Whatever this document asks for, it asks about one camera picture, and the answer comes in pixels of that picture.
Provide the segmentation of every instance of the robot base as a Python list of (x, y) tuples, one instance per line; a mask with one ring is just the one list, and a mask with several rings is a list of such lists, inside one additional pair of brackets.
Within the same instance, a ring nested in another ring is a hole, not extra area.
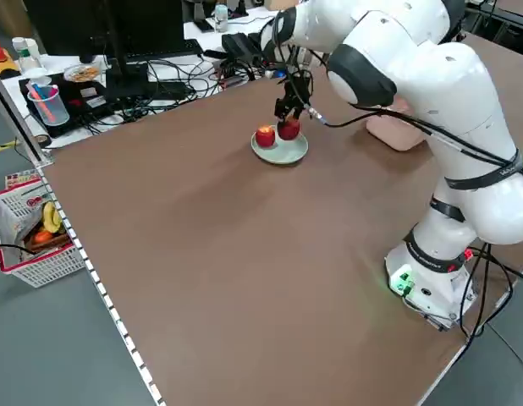
[[(436, 328), (448, 330), (459, 321), (460, 304), (470, 275), (464, 266), (447, 274), (433, 272), (414, 260), (402, 243), (386, 258), (386, 270), (391, 290), (405, 297)], [(463, 314), (476, 300), (471, 285)]]

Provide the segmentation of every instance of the yellow tape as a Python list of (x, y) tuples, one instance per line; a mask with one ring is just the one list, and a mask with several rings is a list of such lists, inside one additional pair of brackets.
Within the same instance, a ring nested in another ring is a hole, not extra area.
[(8, 148), (11, 148), (14, 145), (15, 145), (15, 141), (9, 141), (6, 144), (1, 144), (0, 145), (0, 151), (7, 150)]

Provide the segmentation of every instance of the computer monitor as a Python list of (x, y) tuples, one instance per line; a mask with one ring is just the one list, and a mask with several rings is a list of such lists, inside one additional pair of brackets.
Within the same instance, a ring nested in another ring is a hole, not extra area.
[[(130, 61), (201, 53), (184, 39), (181, 0), (108, 0)], [(113, 56), (104, 0), (25, 0), (50, 55)]]
[(50, 55), (102, 54), (106, 20), (96, 0), (24, 0), (30, 22)]
[(106, 73), (108, 98), (170, 93), (149, 82), (146, 64), (128, 61), (203, 52), (196, 40), (184, 39), (181, 0), (25, 0), (25, 5), (47, 53), (115, 57)]

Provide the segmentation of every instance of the gray floor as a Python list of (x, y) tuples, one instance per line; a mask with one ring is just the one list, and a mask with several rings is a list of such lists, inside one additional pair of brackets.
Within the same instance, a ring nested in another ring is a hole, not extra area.
[[(0, 144), (12, 138), (0, 118)], [(0, 152), (0, 189), (5, 174), (29, 167)], [(495, 326), (523, 357), (523, 283)], [(41, 289), (0, 275), (0, 405), (64, 404), (154, 403), (86, 272)], [(425, 403), (449, 404), (523, 405), (521, 369), (488, 329)]]

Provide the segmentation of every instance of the banana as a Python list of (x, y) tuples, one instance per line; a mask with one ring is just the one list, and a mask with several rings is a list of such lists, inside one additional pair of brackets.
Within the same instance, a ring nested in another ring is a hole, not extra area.
[(41, 220), (43, 221), (43, 227), (49, 233), (57, 233), (60, 229), (60, 226), (62, 226), (62, 218), (60, 218), (58, 210), (52, 201), (48, 201), (45, 205), (43, 205)]

